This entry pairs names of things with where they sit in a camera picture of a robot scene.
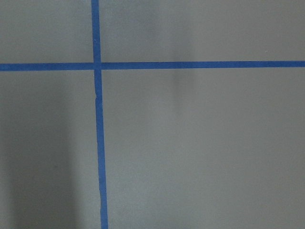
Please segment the blue tape line crosswise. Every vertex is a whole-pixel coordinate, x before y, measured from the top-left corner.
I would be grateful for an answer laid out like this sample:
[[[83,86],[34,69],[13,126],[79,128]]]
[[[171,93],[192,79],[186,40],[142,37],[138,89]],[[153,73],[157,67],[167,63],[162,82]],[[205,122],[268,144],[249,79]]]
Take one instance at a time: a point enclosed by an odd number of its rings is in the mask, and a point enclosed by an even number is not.
[[[72,62],[2,63],[2,72],[72,70],[219,69],[219,68],[294,68],[304,61],[215,61],[215,62]]]

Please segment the blue tape line lengthwise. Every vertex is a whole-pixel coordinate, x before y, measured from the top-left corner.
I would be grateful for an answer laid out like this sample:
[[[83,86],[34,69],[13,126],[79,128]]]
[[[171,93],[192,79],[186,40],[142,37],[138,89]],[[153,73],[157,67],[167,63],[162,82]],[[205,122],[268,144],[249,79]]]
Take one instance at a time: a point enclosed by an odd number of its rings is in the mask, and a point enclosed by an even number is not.
[[[98,154],[98,175],[99,192],[101,197],[101,228],[108,228],[107,211],[107,188],[105,170],[105,149],[104,149],[104,126],[103,126],[103,99],[102,99],[102,58],[101,58],[101,36],[100,36],[100,17],[99,1],[91,1],[92,19],[92,44],[93,44],[93,63],[94,63],[94,86],[95,86],[95,110],[96,110],[96,132],[97,132],[97,154]]]

